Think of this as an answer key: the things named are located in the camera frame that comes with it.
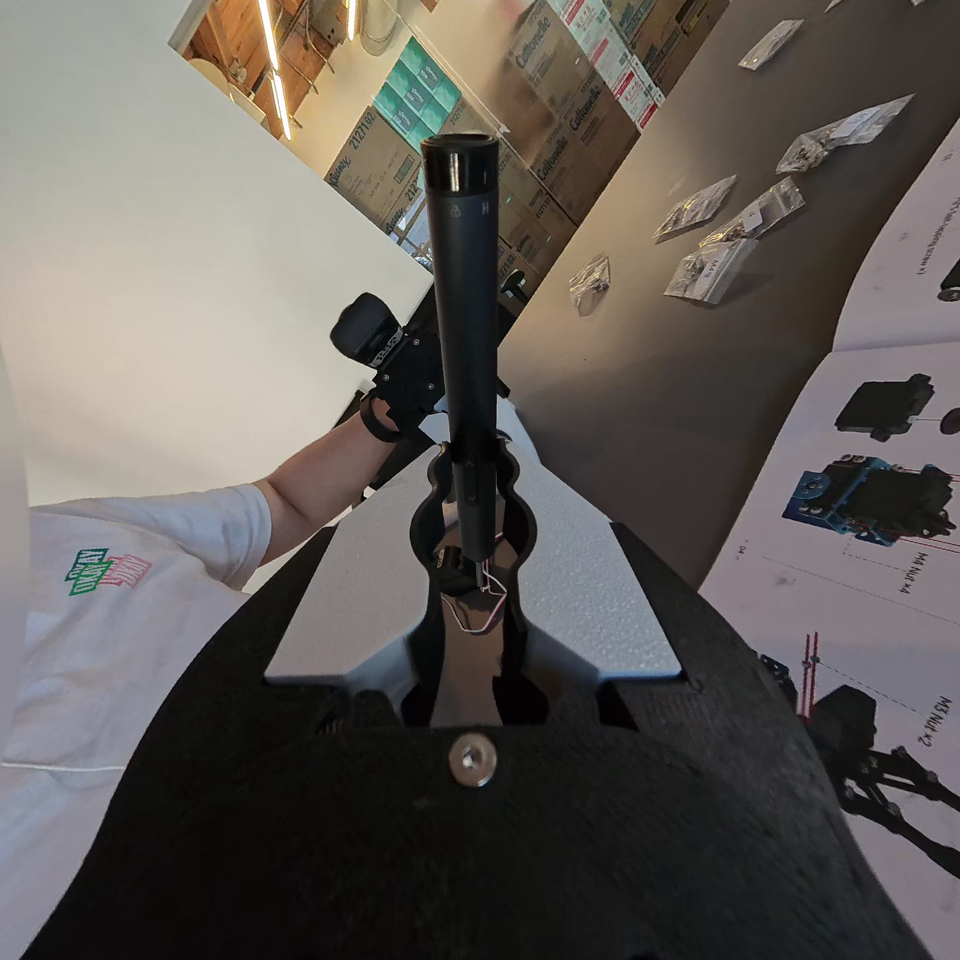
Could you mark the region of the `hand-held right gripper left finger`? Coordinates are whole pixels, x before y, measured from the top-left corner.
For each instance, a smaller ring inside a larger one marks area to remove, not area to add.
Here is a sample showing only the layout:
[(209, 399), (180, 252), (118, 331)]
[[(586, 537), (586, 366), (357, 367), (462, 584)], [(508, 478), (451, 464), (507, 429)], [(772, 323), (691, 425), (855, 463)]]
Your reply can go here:
[(447, 445), (431, 446), (339, 523), (267, 683), (378, 691), (404, 724), (429, 725), (446, 650), (434, 554), (451, 485)]

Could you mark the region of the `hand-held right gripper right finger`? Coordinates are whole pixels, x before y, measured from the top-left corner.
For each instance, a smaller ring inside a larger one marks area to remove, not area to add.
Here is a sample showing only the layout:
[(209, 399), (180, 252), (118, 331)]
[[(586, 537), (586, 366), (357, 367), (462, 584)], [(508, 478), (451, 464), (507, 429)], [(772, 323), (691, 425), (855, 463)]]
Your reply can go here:
[(610, 682), (665, 682), (683, 667), (614, 523), (539, 461), (499, 441), (497, 490), (507, 574), (500, 674), (493, 696), (504, 725), (542, 725), (536, 679), (595, 694)]

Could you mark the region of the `black electric screwdriver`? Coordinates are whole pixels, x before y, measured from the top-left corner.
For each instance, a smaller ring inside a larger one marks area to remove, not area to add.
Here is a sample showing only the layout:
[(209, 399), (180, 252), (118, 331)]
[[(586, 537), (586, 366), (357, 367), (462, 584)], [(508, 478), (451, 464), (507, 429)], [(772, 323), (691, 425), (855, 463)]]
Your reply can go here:
[(421, 154), (462, 553), (482, 567), (497, 536), (498, 140), (448, 133)]

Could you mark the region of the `person's left forearm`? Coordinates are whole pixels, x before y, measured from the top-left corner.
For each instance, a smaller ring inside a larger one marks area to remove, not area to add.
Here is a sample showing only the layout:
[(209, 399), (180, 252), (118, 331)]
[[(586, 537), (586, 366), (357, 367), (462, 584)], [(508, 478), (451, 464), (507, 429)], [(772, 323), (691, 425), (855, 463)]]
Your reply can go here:
[(369, 486), (393, 447), (356, 413), (255, 481), (270, 517), (261, 566), (302, 546), (340, 517)]

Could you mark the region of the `dark brown desk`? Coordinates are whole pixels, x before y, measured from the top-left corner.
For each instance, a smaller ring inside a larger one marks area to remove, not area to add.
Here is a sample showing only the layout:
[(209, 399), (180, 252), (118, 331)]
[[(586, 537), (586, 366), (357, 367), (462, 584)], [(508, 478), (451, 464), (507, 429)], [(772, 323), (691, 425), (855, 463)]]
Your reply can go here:
[[(826, 6), (731, 4), (501, 353), (541, 462), (694, 587), (833, 350), (871, 247), (958, 125), (958, 2)], [(741, 69), (785, 19), (804, 22), (765, 65)], [(805, 206), (759, 239), (718, 305), (664, 295), (711, 229), (654, 243), (674, 202), (736, 174), (721, 225), (774, 184), (798, 135), (908, 94), (869, 145), (798, 176)], [(603, 253), (609, 289), (580, 318), (570, 280)]]

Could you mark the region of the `printed instruction booklet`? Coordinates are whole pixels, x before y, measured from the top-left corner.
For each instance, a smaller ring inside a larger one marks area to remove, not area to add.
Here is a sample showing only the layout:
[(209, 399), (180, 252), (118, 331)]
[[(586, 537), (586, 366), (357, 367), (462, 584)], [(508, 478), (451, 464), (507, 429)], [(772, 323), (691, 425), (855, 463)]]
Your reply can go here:
[(795, 684), (847, 821), (958, 958), (955, 124), (858, 271), (704, 597)]

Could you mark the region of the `stack of teal boxes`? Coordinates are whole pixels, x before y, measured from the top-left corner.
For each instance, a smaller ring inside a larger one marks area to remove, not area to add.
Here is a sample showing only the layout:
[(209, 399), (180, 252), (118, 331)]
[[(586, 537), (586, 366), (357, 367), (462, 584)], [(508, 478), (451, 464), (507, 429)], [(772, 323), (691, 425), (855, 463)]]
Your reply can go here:
[(380, 116), (414, 150), (441, 133), (462, 98), (460, 88), (411, 36), (373, 98)]

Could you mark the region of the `stack of brown cardboard boxes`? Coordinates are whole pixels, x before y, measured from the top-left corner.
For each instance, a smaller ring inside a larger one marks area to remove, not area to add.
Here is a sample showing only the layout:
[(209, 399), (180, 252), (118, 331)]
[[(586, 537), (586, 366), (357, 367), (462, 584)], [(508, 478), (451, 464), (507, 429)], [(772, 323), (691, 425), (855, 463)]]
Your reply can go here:
[[(605, 2), (630, 52), (665, 99), (730, 2)], [(415, 37), (461, 90), (439, 135), (498, 140), (497, 270), (526, 274), (531, 297), (645, 132), (574, 46), (547, 2), (495, 2), (441, 56)], [(324, 180), (428, 272), (433, 271), (422, 140), (411, 148), (383, 119), (374, 91)]]

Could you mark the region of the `stack of white red-label boxes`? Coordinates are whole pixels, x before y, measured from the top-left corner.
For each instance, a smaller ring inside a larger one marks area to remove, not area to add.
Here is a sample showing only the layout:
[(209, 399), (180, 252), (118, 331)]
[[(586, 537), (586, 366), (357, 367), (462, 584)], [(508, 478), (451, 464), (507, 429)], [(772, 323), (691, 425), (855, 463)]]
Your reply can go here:
[(570, 34), (577, 51), (643, 132), (666, 97), (628, 48), (607, 4), (547, 1), (547, 5)]

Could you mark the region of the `silver ventilation duct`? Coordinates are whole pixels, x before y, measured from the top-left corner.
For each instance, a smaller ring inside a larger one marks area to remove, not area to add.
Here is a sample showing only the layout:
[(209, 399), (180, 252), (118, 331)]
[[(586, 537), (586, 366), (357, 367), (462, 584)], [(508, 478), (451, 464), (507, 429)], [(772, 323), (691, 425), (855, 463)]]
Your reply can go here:
[(411, 36), (404, 19), (390, 6), (366, 5), (359, 42), (371, 57), (380, 58), (402, 47)]

